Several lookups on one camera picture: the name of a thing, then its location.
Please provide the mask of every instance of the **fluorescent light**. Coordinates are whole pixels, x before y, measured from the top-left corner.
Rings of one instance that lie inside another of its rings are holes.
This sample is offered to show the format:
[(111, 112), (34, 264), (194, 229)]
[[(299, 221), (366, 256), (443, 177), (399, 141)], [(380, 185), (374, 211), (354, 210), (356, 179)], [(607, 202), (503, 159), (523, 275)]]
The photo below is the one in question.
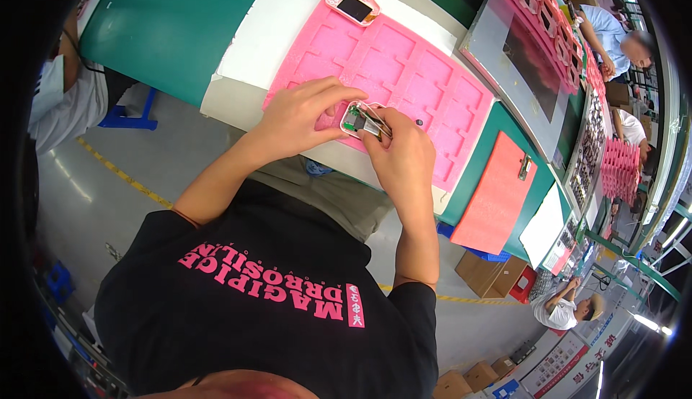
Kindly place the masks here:
[(658, 331), (659, 326), (655, 322), (651, 321), (650, 319), (646, 319), (645, 317), (642, 317), (640, 314), (635, 315), (635, 319), (639, 322), (641, 322), (643, 325), (646, 325), (653, 331)]
[(596, 399), (601, 397), (601, 387), (603, 386), (603, 367), (605, 365), (605, 362), (601, 360), (601, 368), (599, 369), (599, 388), (596, 390)]
[(682, 227), (684, 227), (686, 223), (687, 223), (687, 219), (682, 219), (682, 222), (680, 222), (680, 224), (679, 224), (678, 227), (675, 229), (675, 231), (673, 231), (673, 233), (668, 237), (668, 239), (666, 239), (666, 242), (663, 243), (663, 248), (664, 248), (664, 249), (665, 249), (666, 247), (668, 247), (668, 245), (670, 244), (670, 242), (673, 241), (673, 239), (674, 239), (675, 237), (678, 236), (678, 234), (680, 233), (680, 231), (682, 231)]

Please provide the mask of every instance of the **workbench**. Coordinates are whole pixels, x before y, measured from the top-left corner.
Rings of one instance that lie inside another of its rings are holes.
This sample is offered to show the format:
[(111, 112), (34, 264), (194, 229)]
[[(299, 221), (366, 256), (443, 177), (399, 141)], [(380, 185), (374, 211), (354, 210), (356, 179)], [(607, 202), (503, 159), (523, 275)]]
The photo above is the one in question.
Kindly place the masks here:
[[(212, 74), (253, 1), (101, 0), (82, 34), (82, 54), (162, 92), (200, 106)], [(483, 2), (431, 1), (464, 27), (471, 25)], [(413, 6), (410, 1), (406, 0), (405, 3)], [(448, 25), (443, 26), (453, 34), (457, 33)], [(583, 103), (583, 91), (569, 99), (558, 142), (563, 169), (572, 154)], [(441, 221), (454, 225), (461, 219), (500, 130), (530, 155), (540, 157), (509, 111), (501, 103), (495, 103), (457, 189), (444, 213), (439, 215)], [(505, 245), (507, 252), (523, 259), (527, 259), (527, 256), (518, 237), (555, 183), (549, 165), (540, 160), (537, 165), (536, 177)], [(562, 196), (561, 201), (563, 219), (566, 219), (570, 208)]]

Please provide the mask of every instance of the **person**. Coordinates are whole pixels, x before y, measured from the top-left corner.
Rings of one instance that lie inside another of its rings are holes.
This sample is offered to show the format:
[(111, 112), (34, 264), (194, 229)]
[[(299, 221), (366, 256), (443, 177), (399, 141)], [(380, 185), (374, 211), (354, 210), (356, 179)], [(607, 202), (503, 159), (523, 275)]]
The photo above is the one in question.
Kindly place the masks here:
[(639, 146), (639, 168), (643, 169), (646, 175), (651, 175), (655, 164), (655, 160), (651, 158), (657, 155), (657, 150), (648, 143), (642, 122), (629, 112), (614, 106), (610, 107), (610, 114), (615, 134), (623, 142)]
[(580, 321), (592, 321), (603, 314), (603, 298), (596, 292), (575, 304), (576, 289), (581, 284), (578, 277), (569, 281), (565, 289), (551, 292), (533, 300), (531, 307), (536, 319), (546, 327), (569, 330)]
[(648, 32), (625, 32), (619, 21), (601, 7), (582, 4), (578, 15), (584, 20), (579, 25), (584, 39), (603, 62), (604, 82), (625, 73), (630, 63), (637, 67), (651, 65), (654, 45)]
[(39, 155), (97, 126), (137, 82), (100, 64), (87, 65), (76, 39), (77, 7), (65, 21), (57, 55), (41, 67), (34, 89), (28, 134)]
[(95, 305), (104, 350), (134, 394), (430, 397), (439, 244), (428, 135), (393, 108), (378, 110), (391, 142), (359, 130), (402, 222), (388, 296), (366, 269), (368, 246), (319, 209), (248, 179), (346, 138), (315, 131), (317, 118), (367, 97), (334, 76), (280, 90), (172, 210), (146, 216)]

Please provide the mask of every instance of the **pink foam tray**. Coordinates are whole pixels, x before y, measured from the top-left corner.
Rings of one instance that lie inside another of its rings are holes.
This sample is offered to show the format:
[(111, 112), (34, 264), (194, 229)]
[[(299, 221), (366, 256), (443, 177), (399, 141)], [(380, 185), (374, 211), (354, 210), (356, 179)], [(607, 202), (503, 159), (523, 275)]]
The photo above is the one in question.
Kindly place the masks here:
[[(368, 103), (420, 119), (437, 149), (432, 183), (445, 191), (454, 189), (490, 111), (492, 92), (386, 15), (361, 27), (320, 1), (281, 63), (263, 108), (281, 88), (330, 75), (367, 92)], [(338, 127), (346, 105), (341, 103), (333, 118), (322, 114), (315, 129)], [(339, 142), (365, 152), (354, 137)]]

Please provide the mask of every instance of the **concrete floor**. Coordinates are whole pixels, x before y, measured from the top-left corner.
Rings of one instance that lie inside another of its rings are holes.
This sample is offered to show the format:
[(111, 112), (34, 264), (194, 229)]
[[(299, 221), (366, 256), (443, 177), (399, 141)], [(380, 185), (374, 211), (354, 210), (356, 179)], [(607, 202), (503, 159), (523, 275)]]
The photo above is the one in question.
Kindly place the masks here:
[[(121, 101), (143, 105), (148, 87), (137, 84)], [(226, 125), (199, 114), (198, 108), (158, 93), (151, 117), (159, 127), (148, 130), (92, 128), (84, 140), (127, 175), (160, 197), (174, 202), (193, 178), (226, 149)], [(39, 246), (70, 270), (74, 298), (89, 308), (99, 283), (116, 260), (106, 245), (125, 254), (146, 213), (162, 209), (77, 141), (67, 141), (39, 158)], [(402, 225), (392, 212), (368, 239), (369, 271), (379, 283), (391, 284), (394, 250)], [(440, 295), (476, 300), (454, 272), (458, 246), (440, 239)], [(492, 363), (512, 353), (545, 327), (523, 305), (497, 306), (437, 301), (437, 352), (440, 372), (466, 369), (480, 360)]]

